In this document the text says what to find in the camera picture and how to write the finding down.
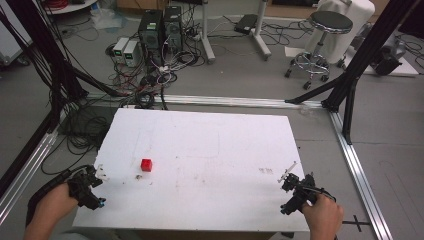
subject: metal stool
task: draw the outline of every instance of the metal stool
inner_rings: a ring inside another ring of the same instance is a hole
[[[314,74],[322,74],[321,81],[323,82],[326,82],[329,79],[330,66],[325,57],[320,55],[320,49],[324,45],[324,39],[327,36],[327,33],[346,34],[350,32],[353,26],[352,21],[348,17],[340,13],[330,11],[314,12],[308,18],[308,21],[314,28],[323,31],[321,39],[317,43],[312,54],[309,52],[297,54],[296,57],[290,61],[290,68],[284,75],[286,78],[290,77],[293,66],[297,66],[308,72],[310,74],[309,80],[303,85],[305,90],[308,90],[311,87],[311,80],[314,77]]]

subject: red cube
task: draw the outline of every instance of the red cube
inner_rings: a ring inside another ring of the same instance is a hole
[[[151,172],[152,171],[152,160],[150,159],[142,159],[141,160],[141,170],[143,172]]]

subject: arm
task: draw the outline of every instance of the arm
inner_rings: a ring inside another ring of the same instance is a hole
[[[31,223],[25,229],[24,240],[47,240],[60,219],[77,206],[69,197],[69,187],[63,183],[51,190],[38,204]]]
[[[322,194],[317,202],[303,206],[302,212],[311,230],[311,240],[333,240],[343,221],[343,208]]]

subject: table leg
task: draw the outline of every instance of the table leg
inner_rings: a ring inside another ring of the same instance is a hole
[[[258,43],[262,54],[265,57],[265,61],[268,60],[268,58],[271,56],[271,51],[268,49],[268,46],[265,44],[264,40],[261,37],[261,26],[262,26],[262,21],[265,15],[265,8],[266,8],[266,4],[268,2],[268,0],[260,0],[261,3],[259,5],[259,12],[258,12],[258,21],[256,23],[256,29],[252,29],[252,33],[253,33],[253,38],[256,40],[256,42]]]

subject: wheel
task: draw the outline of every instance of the wheel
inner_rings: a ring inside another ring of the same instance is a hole
[[[322,75],[321,76],[321,81],[322,82],[327,82],[328,79],[329,79],[328,75]]]
[[[286,74],[284,74],[284,77],[289,78],[291,73],[291,69],[287,70]]]
[[[343,60],[343,59],[340,59],[340,60],[337,62],[337,67],[338,67],[338,68],[342,68],[342,67],[343,67],[343,65],[344,65],[344,60]]]
[[[306,82],[306,83],[303,85],[303,89],[308,90],[309,88],[311,88],[311,82]]]
[[[29,66],[29,60],[25,55],[21,55],[18,58],[16,58],[16,62],[22,66]]]

